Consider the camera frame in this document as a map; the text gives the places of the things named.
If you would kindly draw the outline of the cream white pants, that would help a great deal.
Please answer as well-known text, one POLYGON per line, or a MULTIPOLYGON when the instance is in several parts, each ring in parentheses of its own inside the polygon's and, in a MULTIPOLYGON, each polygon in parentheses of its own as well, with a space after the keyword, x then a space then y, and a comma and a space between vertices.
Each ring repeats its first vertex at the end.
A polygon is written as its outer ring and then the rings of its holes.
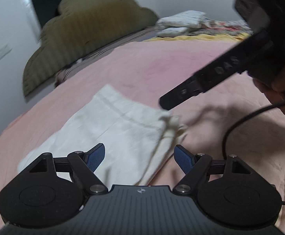
POLYGON ((105 158, 95 175, 108 187, 148 185, 182 143, 187 128, 179 116, 125 98, 112 86, 101 88, 64 126, 24 157, 18 172, 44 152, 66 157, 98 143, 105 158))

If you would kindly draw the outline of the olive padded headboard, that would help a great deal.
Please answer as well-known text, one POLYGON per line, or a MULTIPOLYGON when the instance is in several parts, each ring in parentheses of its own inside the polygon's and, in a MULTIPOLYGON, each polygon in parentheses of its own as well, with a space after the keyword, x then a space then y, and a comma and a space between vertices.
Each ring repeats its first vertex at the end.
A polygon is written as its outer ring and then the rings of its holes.
POLYGON ((24 96, 65 66, 158 20, 135 0, 62 0, 58 10, 59 16, 42 28, 41 45, 24 68, 24 96))

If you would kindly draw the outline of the pink bed sheet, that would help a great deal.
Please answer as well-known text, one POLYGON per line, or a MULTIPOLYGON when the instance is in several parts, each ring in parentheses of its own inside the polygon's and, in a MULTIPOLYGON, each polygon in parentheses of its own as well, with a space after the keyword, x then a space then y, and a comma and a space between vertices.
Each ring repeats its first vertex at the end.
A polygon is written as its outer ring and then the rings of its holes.
MULTIPOLYGON (((105 85, 152 108, 158 99, 225 50, 221 41, 146 41, 115 49, 87 66, 19 116, 0 136, 0 191, 18 174, 20 161, 60 130, 105 85)), ((241 117, 268 104, 246 75, 234 75, 216 88, 172 110, 188 128, 183 146, 221 158, 226 130, 241 117)), ((238 155, 285 199, 285 115, 278 110, 236 128, 228 154, 238 155)), ((3 221, 0 217, 0 228, 3 221)))

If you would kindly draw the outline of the colourful patterned blanket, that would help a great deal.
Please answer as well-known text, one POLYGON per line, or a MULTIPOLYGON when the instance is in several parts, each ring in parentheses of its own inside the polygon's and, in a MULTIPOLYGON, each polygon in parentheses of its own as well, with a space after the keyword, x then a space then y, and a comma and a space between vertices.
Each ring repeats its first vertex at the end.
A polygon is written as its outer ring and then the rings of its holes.
POLYGON ((207 40, 240 42, 253 31, 244 20, 214 21, 207 19, 200 28, 170 27, 159 31, 149 41, 207 40))

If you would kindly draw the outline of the white folded cloth pile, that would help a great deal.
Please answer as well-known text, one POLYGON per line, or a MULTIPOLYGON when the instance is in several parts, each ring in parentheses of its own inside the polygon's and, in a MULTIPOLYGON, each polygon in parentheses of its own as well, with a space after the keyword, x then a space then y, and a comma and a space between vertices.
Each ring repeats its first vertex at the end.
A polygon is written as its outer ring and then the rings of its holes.
POLYGON ((206 16, 205 12, 188 10, 160 18, 156 23, 156 34, 158 37, 176 37, 190 30, 198 30, 205 22, 206 16))

